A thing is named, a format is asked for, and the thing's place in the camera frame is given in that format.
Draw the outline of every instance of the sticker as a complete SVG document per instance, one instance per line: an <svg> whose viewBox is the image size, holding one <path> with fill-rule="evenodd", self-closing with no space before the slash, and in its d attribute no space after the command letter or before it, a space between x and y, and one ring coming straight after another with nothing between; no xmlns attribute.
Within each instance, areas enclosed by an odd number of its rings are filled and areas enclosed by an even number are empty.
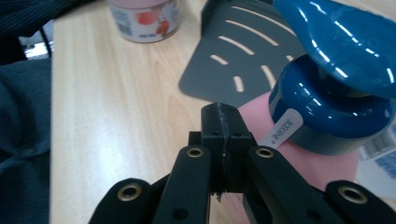
<svg viewBox="0 0 396 224"><path fill-rule="evenodd" d="M356 178L376 196L396 199L396 119L360 148Z"/></svg>
<svg viewBox="0 0 396 224"><path fill-rule="evenodd" d="M271 131L260 141L260 146L277 148L303 125L303 117L295 109L288 109Z"/></svg>

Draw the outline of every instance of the bolt hole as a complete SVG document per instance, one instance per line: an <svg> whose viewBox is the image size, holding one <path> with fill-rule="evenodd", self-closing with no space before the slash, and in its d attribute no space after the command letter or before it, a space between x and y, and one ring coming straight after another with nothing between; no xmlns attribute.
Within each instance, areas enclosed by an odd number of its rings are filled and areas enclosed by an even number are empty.
<svg viewBox="0 0 396 224"><path fill-rule="evenodd" d="M274 152L266 148L259 148L257 149L256 153L257 155L264 158L271 158L274 156Z"/></svg>
<svg viewBox="0 0 396 224"><path fill-rule="evenodd" d="M346 200L352 203L367 203L367 197L360 190L353 189L352 187L342 186L338 189L338 193Z"/></svg>
<svg viewBox="0 0 396 224"><path fill-rule="evenodd" d="M189 212L184 208L175 209L173 217L177 220L186 219L189 216Z"/></svg>
<svg viewBox="0 0 396 224"><path fill-rule="evenodd" d="M123 202L129 202L136 199L142 192L140 185L133 183L122 187L117 193L118 198Z"/></svg>
<svg viewBox="0 0 396 224"><path fill-rule="evenodd" d="M200 148L191 148L191 149L187 150L187 155L189 157L196 158L196 157L200 157L200 156L204 155L204 152Z"/></svg>
<svg viewBox="0 0 396 224"><path fill-rule="evenodd" d="M322 220L322 217L319 212L308 209L306 210L306 215L313 221L320 222Z"/></svg>

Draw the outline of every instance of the light wood surface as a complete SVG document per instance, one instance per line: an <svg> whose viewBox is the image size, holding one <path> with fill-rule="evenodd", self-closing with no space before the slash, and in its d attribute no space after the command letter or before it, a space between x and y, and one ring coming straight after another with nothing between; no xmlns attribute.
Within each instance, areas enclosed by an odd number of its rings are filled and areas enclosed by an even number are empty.
<svg viewBox="0 0 396 224"><path fill-rule="evenodd" d="M396 18L393 0L347 2ZM209 102L182 94L177 83L200 40L204 3L179 1L180 28L151 44L123 39L104 1L55 21L51 223L87 223L115 183L167 175L188 133L200 131ZM226 206L211 207L211 223L233 223Z"/></svg>

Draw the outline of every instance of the metal rivet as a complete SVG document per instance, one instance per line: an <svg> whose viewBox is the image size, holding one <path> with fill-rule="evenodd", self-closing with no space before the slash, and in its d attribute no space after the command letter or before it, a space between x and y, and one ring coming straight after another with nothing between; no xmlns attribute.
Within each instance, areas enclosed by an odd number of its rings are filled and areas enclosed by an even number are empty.
<svg viewBox="0 0 396 224"><path fill-rule="evenodd" d="M341 186L338 188L338 193L352 203L364 204L368 201L366 195L364 195L360 190L353 189L349 186Z"/></svg>
<svg viewBox="0 0 396 224"><path fill-rule="evenodd" d="M142 188L136 183L128 184L122 187L117 196L123 202L129 202L136 199L142 193Z"/></svg>
<svg viewBox="0 0 396 224"><path fill-rule="evenodd" d="M197 158L197 157L201 157L202 155L204 155L204 152L200 149L200 148L190 148L189 150L187 150L187 155L189 157L193 157L193 158Z"/></svg>
<svg viewBox="0 0 396 224"><path fill-rule="evenodd" d="M274 156L274 152L267 148L259 148L256 150L256 153L264 158L271 158Z"/></svg>

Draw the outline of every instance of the dark fabric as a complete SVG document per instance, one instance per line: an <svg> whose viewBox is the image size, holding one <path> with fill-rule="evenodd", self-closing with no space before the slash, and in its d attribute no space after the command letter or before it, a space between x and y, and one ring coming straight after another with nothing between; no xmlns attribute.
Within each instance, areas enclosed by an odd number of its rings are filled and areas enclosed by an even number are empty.
<svg viewBox="0 0 396 224"><path fill-rule="evenodd" d="M31 36L48 21L91 0L0 0L0 39Z"/></svg>
<svg viewBox="0 0 396 224"><path fill-rule="evenodd" d="M20 40L16 36L0 39L0 65L27 60Z"/></svg>
<svg viewBox="0 0 396 224"><path fill-rule="evenodd" d="M50 59L0 66L0 223L48 223Z"/></svg>

